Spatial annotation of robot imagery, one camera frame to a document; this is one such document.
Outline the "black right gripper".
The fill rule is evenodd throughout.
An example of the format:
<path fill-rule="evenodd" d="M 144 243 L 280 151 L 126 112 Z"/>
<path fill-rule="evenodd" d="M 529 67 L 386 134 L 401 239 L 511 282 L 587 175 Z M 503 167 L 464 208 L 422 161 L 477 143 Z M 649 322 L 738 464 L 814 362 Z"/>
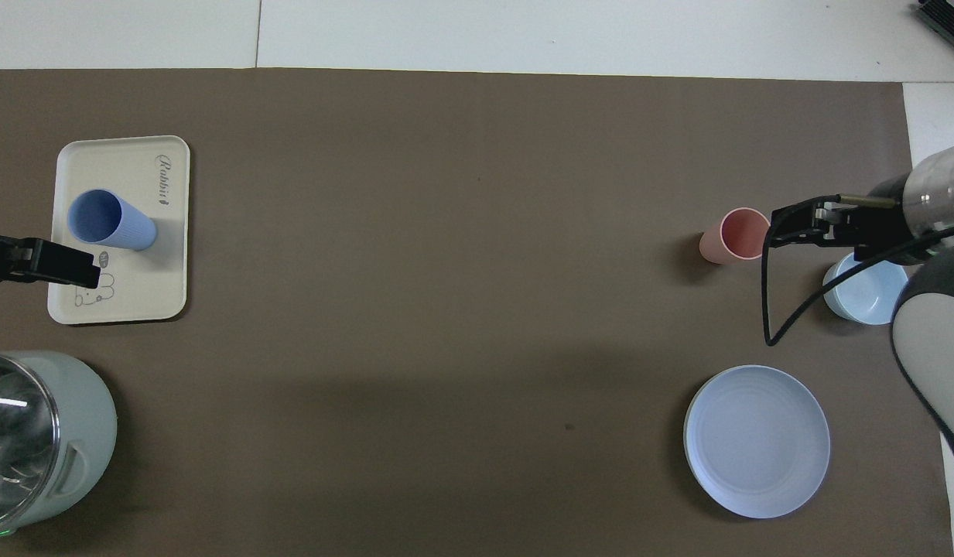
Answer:
<path fill-rule="evenodd" d="M 828 221 L 812 221 L 812 213 L 827 203 L 839 203 L 840 197 L 813 197 L 778 208 L 774 211 L 771 246 L 814 244 L 817 247 L 854 247 L 857 239 L 843 227 Z M 861 263 L 884 251 L 915 239 L 899 203 L 893 206 L 862 206 L 856 209 L 859 243 L 856 261 Z"/>

